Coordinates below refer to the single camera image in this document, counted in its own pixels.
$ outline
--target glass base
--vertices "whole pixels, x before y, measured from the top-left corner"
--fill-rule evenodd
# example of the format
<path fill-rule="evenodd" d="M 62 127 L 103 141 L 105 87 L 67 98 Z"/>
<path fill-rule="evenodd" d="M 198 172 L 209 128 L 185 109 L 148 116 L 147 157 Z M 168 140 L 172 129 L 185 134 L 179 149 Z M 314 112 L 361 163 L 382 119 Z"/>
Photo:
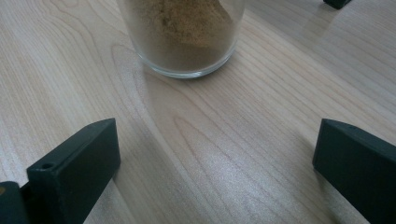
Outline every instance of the glass base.
<path fill-rule="evenodd" d="M 233 54 L 233 51 L 235 49 L 235 44 L 233 44 L 233 47 L 225 54 L 224 57 L 222 57 L 220 60 L 218 60 L 216 63 L 200 69 L 196 71 L 173 71 L 173 70 L 167 70 L 163 69 L 159 66 L 156 66 L 155 64 L 151 63 L 149 60 L 146 58 L 142 57 L 141 55 L 140 58 L 142 61 L 147 64 L 152 70 L 156 71 L 157 73 L 167 76 L 167 77 L 173 77 L 173 78 L 178 78 L 178 79 L 190 79 L 190 78 L 196 78 L 196 77 L 203 77 L 205 75 L 208 75 L 220 67 L 222 67 L 231 57 Z"/>

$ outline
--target black object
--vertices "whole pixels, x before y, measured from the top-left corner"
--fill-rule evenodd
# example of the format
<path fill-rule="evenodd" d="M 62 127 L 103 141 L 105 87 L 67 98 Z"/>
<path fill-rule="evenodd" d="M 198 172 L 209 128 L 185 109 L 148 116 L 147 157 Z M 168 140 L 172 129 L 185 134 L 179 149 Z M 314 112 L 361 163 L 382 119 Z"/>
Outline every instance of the black object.
<path fill-rule="evenodd" d="M 90 124 L 30 166 L 21 189 L 0 183 L 0 223 L 83 223 L 119 167 L 116 121 Z"/>
<path fill-rule="evenodd" d="M 324 0 L 324 2 L 331 6 L 334 7 L 336 9 L 341 9 L 342 7 L 344 7 L 348 2 L 350 2 L 350 0 Z"/>
<path fill-rule="evenodd" d="M 396 223 L 395 146 L 323 119 L 313 164 L 369 222 Z"/>

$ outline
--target brown powder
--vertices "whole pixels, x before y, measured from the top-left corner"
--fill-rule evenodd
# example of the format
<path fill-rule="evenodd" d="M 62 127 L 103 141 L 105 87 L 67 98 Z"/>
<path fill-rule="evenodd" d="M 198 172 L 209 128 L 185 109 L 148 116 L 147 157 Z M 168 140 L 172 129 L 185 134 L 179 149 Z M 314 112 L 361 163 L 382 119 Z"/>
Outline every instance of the brown powder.
<path fill-rule="evenodd" d="M 163 69 L 202 69 L 232 46 L 235 22 L 219 0 L 124 1 L 134 47 Z"/>

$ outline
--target light wood surface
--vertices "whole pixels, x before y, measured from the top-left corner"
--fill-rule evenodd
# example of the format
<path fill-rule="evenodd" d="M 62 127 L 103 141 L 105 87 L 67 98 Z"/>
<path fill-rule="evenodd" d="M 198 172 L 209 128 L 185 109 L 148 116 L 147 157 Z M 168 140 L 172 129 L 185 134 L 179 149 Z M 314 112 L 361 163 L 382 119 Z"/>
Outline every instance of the light wood surface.
<path fill-rule="evenodd" d="M 116 118 L 87 223 L 364 223 L 312 168 L 322 118 L 396 144 L 396 2 L 250 0 L 219 71 L 143 65 L 115 0 L 0 1 L 0 181 Z"/>

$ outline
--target clear glass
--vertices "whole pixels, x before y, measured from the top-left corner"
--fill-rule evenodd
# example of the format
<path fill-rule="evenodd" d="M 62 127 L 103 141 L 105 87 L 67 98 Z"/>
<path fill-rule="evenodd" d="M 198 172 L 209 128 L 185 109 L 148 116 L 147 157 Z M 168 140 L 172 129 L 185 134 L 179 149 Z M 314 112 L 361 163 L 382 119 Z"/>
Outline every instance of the clear glass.
<path fill-rule="evenodd" d="M 246 0 L 118 0 L 134 49 L 155 71 L 207 75 L 233 53 Z"/>

